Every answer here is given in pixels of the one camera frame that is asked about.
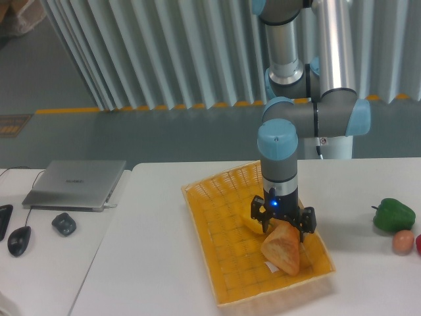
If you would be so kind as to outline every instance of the bread loaf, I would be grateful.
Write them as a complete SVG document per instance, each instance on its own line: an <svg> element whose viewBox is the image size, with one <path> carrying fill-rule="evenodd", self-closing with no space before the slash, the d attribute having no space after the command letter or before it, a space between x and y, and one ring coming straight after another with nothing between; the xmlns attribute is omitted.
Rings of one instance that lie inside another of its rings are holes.
<svg viewBox="0 0 421 316"><path fill-rule="evenodd" d="M263 255L289 275L297 275L300 269L299 232L285 221L276 221L277 227L264 240Z"/></svg>

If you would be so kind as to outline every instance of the silver laptop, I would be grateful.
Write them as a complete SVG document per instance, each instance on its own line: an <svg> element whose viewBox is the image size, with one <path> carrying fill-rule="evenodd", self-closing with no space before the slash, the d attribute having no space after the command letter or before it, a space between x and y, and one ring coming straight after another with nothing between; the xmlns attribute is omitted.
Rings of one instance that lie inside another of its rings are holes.
<svg viewBox="0 0 421 316"><path fill-rule="evenodd" d="M52 161L22 202L25 208L102 211L125 161Z"/></svg>

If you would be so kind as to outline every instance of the gray floor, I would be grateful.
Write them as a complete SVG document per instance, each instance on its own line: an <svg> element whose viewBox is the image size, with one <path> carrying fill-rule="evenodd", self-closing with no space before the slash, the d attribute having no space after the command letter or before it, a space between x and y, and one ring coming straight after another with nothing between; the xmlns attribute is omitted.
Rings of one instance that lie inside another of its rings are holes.
<svg viewBox="0 0 421 316"><path fill-rule="evenodd" d="M49 21L0 39L0 115L94 107ZM142 162L258 159L262 107L34 115L16 138L0 138L0 168L45 168L53 159ZM421 103L372 102L372 128L354 158L421 157Z"/></svg>

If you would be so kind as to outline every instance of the computer mouse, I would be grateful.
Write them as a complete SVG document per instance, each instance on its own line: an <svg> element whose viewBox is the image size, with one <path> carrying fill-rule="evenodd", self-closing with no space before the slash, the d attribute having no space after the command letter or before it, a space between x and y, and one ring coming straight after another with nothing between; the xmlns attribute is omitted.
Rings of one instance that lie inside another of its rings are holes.
<svg viewBox="0 0 421 316"><path fill-rule="evenodd" d="M31 227L24 226L14 230L7 240L7 247L11 255L19 257L28 247L31 237Z"/></svg>
<svg viewBox="0 0 421 316"><path fill-rule="evenodd" d="M51 224L63 236L68 236L76 230L76 222L68 213L57 215Z"/></svg>

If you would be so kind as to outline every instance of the label sticker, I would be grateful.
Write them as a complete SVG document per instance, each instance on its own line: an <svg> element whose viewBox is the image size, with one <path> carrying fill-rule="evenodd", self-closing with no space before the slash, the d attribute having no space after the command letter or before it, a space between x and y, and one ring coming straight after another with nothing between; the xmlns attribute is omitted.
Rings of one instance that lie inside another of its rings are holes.
<svg viewBox="0 0 421 316"><path fill-rule="evenodd" d="M32 115L0 115L0 137L16 137Z"/></svg>

